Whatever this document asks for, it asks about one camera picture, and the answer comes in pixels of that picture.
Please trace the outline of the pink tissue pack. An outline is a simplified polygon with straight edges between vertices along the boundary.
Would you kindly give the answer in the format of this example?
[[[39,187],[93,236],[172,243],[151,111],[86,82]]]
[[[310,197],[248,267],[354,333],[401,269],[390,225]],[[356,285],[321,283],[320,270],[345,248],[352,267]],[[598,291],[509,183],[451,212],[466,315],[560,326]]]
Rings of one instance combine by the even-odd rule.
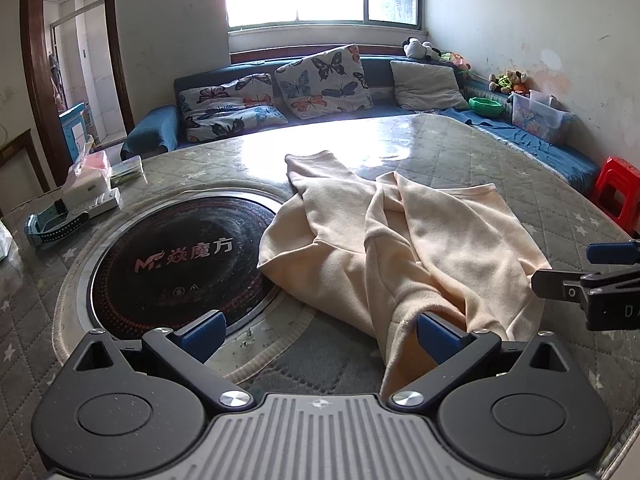
[[[76,162],[68,170],[65,184],[71,186],[81,180],[103,178],[110,182],[112,176],[112,165],[104,151],[94,153],[82,152]]]

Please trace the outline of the blue black smart watch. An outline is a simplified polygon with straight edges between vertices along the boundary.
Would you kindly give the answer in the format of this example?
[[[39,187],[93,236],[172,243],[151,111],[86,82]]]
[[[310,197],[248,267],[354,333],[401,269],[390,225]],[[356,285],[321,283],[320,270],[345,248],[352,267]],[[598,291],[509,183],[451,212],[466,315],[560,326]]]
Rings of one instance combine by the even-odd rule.
[[[40,214],[31,214],[24,224],[24,232],[32,247],[49,245],[62,240],[90,220],[88,211],[72,214],[62,200],[57,200]]]

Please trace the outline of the blue sofa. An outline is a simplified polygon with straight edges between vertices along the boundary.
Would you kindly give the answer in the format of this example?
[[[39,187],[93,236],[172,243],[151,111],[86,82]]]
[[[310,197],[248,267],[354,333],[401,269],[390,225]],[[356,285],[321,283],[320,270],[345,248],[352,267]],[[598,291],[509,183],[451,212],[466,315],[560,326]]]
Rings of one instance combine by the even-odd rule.
[[[502,119],[469,108],[457,67],[361,53],[357,46],[306,58],[233,64],[179,78],[176,104],[151,110],[128,134],[122,158],[155,156],[266,129],[305,122],[434,112],[488,130],[558,172],[582,194],[599,173],[595,162]]]

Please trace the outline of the cream sweater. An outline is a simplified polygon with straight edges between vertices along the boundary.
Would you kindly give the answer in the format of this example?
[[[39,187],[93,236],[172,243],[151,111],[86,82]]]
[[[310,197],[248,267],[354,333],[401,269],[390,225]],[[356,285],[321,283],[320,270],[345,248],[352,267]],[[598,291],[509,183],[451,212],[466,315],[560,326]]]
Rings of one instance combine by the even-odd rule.
[[[258,269],[375,338],[381,396],[435,365],[416,338],[422,313],[506,341],[537,333],[532,277],[548,260],[495,185],[438,190],[395,171],[367,180],[330,152],[286,164],[295,193],[262,236]]]

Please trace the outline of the green bowl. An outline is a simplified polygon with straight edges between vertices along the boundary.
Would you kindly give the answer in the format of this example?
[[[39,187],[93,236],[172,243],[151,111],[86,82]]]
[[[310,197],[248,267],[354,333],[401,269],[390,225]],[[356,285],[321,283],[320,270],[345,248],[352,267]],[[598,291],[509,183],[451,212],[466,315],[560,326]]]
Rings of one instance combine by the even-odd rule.
[[[499,101],[478,96],[469,98],[468,104],[475,114],[486,118],[499,117],[504,110],[504,106]]]

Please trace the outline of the left butterfly pillow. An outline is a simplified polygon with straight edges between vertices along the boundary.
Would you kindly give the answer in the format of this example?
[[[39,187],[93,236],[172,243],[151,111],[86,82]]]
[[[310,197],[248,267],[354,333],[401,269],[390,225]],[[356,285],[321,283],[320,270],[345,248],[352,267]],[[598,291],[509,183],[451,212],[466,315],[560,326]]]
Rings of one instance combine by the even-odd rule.
[[[186,140],[224,140],[288,123],[276,107],[271,76],[250,74],[226,84],[179,93]]]

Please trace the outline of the panda plush toy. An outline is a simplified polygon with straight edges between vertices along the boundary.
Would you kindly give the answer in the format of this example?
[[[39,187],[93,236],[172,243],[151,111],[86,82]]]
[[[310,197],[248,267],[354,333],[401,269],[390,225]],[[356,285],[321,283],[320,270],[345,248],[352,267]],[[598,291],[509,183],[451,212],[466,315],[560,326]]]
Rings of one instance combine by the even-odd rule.
[[[405,56],[412,60],[440,61],[442,52],[434,48],[429,41],[421,41],[416,37],[410,37],[402,43]]]

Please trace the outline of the clear plastic storage box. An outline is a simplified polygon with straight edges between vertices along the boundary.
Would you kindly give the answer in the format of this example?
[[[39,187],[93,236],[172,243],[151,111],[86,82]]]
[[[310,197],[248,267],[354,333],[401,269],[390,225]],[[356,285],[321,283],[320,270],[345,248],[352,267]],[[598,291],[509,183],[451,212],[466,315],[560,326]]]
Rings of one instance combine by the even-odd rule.
[[[512,124],[553,145],[562,145],[574,115],[548,105],[549,100],[512,94]]]

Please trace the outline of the right butterfly pillow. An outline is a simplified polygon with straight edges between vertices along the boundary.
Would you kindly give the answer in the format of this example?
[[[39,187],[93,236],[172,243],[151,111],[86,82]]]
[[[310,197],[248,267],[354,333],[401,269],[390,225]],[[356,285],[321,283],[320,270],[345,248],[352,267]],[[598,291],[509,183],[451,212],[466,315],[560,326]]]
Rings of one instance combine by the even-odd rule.
[[[274,78],[285,105],[300,120],[373,107],[356,44],[282,65]]]

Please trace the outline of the green booklet stack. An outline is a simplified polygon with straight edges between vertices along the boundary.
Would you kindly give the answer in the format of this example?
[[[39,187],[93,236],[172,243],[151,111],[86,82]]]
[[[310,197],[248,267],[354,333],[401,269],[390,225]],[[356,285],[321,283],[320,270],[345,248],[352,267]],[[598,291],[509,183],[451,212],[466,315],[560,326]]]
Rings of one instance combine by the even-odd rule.
[[[130,157],[112,167],[111,187],[117,188],[129,180],[143,176],[142,158],[139,155],[134,155],[134,157]]]

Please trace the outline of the red plastic stool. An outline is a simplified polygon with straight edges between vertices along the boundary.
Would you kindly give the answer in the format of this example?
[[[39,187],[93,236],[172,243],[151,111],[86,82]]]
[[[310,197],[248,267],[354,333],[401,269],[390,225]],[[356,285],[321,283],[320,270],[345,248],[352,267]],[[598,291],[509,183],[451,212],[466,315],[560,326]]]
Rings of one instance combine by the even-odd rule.
[[[621,229],[632,234],[639,221],[639,169],[626,159],[608,157],[601,168],[591,199]]]

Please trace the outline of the colourful plush toys pile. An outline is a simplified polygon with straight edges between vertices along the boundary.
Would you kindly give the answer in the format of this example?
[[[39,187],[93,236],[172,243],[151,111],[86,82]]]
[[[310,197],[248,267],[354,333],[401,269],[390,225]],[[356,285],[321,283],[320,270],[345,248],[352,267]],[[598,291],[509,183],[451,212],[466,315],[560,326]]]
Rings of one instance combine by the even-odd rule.
[[[500,75],[490,74],[488,88],[492,92],[502,93],[506,96],[511,93],[527,96],[527,81],[528,75],[525,72],[521,72],[520,70],[507,70]]]

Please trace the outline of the white box on table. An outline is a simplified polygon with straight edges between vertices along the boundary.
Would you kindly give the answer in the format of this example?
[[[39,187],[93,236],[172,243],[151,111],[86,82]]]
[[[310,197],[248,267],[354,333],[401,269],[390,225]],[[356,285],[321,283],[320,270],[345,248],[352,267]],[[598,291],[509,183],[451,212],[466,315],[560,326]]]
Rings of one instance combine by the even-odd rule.
[[[62,187],[62,202],[71,217],[85,212],[90,218],[122,206],[119,188],[111,186],[107,172],[99,169],[73,171]]]

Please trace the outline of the blue white cabinet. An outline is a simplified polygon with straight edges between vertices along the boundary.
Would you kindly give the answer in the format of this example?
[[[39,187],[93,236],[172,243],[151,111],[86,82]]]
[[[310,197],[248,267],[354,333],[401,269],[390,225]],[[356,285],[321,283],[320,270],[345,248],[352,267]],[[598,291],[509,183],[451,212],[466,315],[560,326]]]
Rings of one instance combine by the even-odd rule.
[[[93,136],[88,131],[88,107],[79,102],[63,113],[58,114],[70,158],[74,162],[87,143],[93,144]]]

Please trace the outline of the black round induction cooktop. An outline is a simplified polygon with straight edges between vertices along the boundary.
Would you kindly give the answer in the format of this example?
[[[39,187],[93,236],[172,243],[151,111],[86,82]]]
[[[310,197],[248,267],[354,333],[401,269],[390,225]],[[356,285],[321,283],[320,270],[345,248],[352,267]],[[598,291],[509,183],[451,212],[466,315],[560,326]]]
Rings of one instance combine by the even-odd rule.
[[[118,339],[178,330],[210,310],[228,330],[243,327],[277,292],[257,267],[276,212],[253,193],[207,193],[139,214],[99,252],[86,293],[91,321]]]

